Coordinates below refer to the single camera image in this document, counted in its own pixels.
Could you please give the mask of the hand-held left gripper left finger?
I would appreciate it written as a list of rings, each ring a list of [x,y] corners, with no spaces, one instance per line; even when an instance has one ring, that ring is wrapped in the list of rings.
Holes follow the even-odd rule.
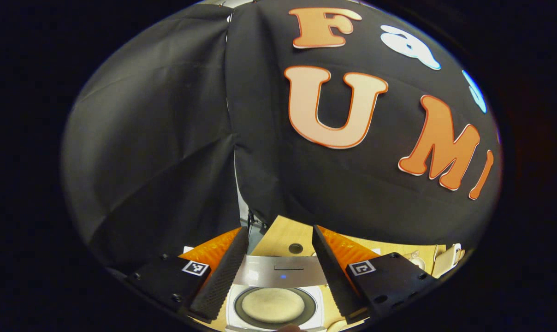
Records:
[[[125,278],[135,290],[179,315],[216,320],[249,245],[239,227],[179,256],[161,256]]]

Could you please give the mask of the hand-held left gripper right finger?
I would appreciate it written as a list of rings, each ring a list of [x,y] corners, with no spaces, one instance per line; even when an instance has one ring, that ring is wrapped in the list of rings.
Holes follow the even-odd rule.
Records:
[[[438,279],[396,252],[379,255],[314,225],[312,245],[336,307],[347,323],[373,323],[438,286]]]

